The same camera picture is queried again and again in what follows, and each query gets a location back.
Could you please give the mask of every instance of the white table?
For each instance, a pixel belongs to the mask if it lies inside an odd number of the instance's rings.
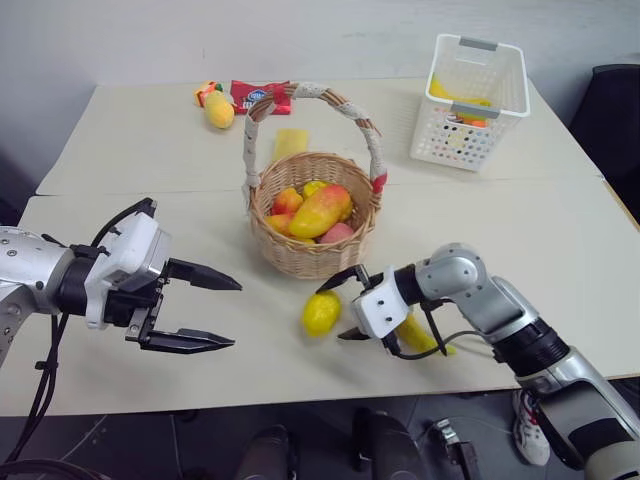
[[[366,108],[383,134],[389,183],[482,182],[599,175],[529,83],[531,117],[504,137],[477,174],[409,158],[424,79],[327,81]],[[40,195],[235,190],[244,182],[244,116],[228,131],[210,127],[193,103],[197,85],[98,87]],[[368,171],[364,139],[323,102],[302,100],[290,116],[261,124],[259,165],[271,157],[278,128],[306,128],[310,149],[354,158]]]
[[[210,292],[174,281],[159,327],[189,326],[237,340],[193,356],[145,352],[124,330],[90,331],[73,318],[60,352],[52,414],[217,407],[315,399],[514,387],[477,338],[455,356],[405,362],[379,342],[311,342],[298,318],[319,282],[278,273],[249,236],[240,192],[160,193],[157,218],[172,255],[233,275],[243,292]],[[65,195],[30,200],[21,226],[71,243],[89,241],[140,195]],[[368,256],[370,272],[428,257],[465,241],[489,269],[514,283],[545,320],[606,376],[640,372],[640,242],[597,177],[440,182],[389,186]],[[355,284],[343,290],[356,294]],[[444,334],[468,328],[455,308],[437,312]],[[352,326],[344,315],[334,333]],[[27,412],[48,349],[49,326],[33,316],[0,369],[0,415]]]

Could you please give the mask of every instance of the white plastic basket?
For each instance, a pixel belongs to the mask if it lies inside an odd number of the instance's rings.
[[[451,96],[484,98],[491,106],[435,97],[435,77]],[[486,126],[460,122],[484,118]],[[529,116],[529,88],[522,50],[459,35],[438,35],[425,95],[411,144],[411,157],[478,171],[500,138]]]

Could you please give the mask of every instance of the white wrapped handle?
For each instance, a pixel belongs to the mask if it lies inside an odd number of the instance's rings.
[[[276,88],[273,92],[269,92],[258,100],[247,112],[244,124],[244,153],[242,155],[247,173],[243,187],[247,204],[250,189],[260,185],[260,175],[256,170],[258,124],[275,110],[276,104],[285,98],[285,96],[292,100],[296,98],[320,98],[342,115],[356,122],[356,125],[364,135],[369,153],[371,154],[369,178],[373,186],[373,193],[378,195],[382,194],[382,188],[387,181],[387,169],[382,160],[380,132],[371,122],[369,114],[324,85],[302,82],[290,83],[286,86]]]

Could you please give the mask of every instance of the sneaker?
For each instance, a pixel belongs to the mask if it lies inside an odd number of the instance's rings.
[[[533,413],[534,399],[524,390],[513,392],[513,438],[522,456],[531,465],[544,466],[549,461],[551,449]]]

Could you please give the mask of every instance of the red snack bag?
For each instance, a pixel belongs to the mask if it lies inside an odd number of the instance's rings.
[[[272,92],[277,87],[284,88],[289,82],[269,83],[268,85],[249,85],[248,83],[231,81],[231,97],[233,97],[233,109],[236,113],[247,113],[255,102],[264,97],[267,92]],[[274,115],[289,115],[291,113],[291,99],[284,95],[279,95],[279,103],[273,111]]]

